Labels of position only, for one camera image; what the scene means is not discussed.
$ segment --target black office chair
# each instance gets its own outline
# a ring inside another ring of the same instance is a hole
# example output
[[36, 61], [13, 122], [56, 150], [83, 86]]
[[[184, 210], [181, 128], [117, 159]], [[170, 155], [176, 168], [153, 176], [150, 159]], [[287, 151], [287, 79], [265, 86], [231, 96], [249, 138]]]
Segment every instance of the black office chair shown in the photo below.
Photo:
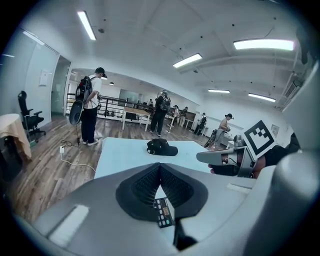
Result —
[[23, 115], [23, 128], [27, 130], [29, 138], [31, 135], [35, 134], [43, 133], [44, 135], [46, 135], [46, 132], [44, 130], [40, 130], [38, 128], [38, 124], [44, 120], [43, 117], [39, 117], [39, 114], [42, 113], [42, 111], [38, 111], [34, 113], [33, 116], [30, 116], [30, 111], [32, 111], [33, 109], [27, 108], [26, 99], [27, 93], [22, 90], [18, 95], [18, 101], [21, 109], [21, 114]]

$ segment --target railing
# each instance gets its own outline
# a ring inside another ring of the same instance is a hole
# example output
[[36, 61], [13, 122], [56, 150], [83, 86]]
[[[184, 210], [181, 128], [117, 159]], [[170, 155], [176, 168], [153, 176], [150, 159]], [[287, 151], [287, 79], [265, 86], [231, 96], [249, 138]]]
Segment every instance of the railing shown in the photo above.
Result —
[[[97, 117], [102, 119], [121, 120], [121, 118], [123, 117], [124, 107], [144, 110], [148, 113], [151, 113], [151, 115], [153, 115], [155, 109], [153, 106], [141, 104], [139, 101], [138, 103], [129, 102], [128, 98], [120, 99], [102, 95], [100, 95], [100, 97], [101, 99], [99, 100]], [[71, 107], [75, 101], [75, 93], [68, 93], [66, 97], [67, 114], [70, 113]], [[127, 113], [125, 118], [131, 120], [132, 122], [140, 121], [140, 116], [137, 116], [135, 114]], [[143, 116], [142, 121], [147, 121], [147, 118]]]

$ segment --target wooden floor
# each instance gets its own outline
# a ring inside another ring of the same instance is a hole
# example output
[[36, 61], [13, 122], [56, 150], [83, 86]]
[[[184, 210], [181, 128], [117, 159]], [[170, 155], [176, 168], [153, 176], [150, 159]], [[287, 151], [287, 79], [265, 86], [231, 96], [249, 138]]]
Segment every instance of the wooden floor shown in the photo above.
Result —
[[[208, 138], [193, 135], [189, 129], [173, 127], [171, 132], [165, 121], [162, 137], [168, 141], [196, 141], [204, 145]], [[125, 139], [151, 140], [158, 138], [155, 134], [145, 131], [145, 125], [128, 123], [122, 130], [122, 123], [115, 120], [98, 119], [96, 131], [103, 138], [115, 137]], [[61, 161], [59, 147], [66, 140], [77, 146], [77, 132], [64, 116], [55, 116], [52, 122], [43, 126], [46, 131], [39, 142], [32, 147], [32, 159], [24, 165], [23, 170], [9, 184], [7, 196], [16, 214], [29, 222], [33, 222], [44, 210], [63, 199], [82, 184], [95, 177], [95, 172], [86, 166], [72, 166]], [[66, 147], [62, 159], [73, 164], [87, 164], [96, 169], [102, 150], [102, 139], [97, 145]]]

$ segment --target white t-shirt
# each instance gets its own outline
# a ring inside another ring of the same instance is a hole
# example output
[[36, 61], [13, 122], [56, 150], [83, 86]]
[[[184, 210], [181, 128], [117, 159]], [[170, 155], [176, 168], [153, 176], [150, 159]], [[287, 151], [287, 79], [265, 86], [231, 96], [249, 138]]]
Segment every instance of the white t-shirt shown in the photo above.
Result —
[[[91, 74], [89, 75], [89, 78], [93, 78], [95, 77], [96, 75], [94, 74]], [[91, 84], [92, 84], [92, 91], [97, 91], [98, 93], [100, 93], [101, 91], [101, 79], [99, 77], [96, 77], [94, 79], [91, 80]], [[98, 95], [96, 94], [90, 101], [89, 103], [84, 106], [85, 109], [94, 109], [98, 106]]]

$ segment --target black mesh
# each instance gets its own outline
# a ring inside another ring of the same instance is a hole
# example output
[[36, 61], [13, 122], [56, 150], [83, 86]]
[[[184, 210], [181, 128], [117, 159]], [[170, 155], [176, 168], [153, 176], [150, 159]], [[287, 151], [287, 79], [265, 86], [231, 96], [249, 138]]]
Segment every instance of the black mesh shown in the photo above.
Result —
[[187, 202], [194, 194], [194, 189], [171, 172], [161, 168], [161, 187], [174, 208]]
[[132, 192], [139, 201], [153, 208], [159, 185], [160, 174], [156, 167], [132, 184]]

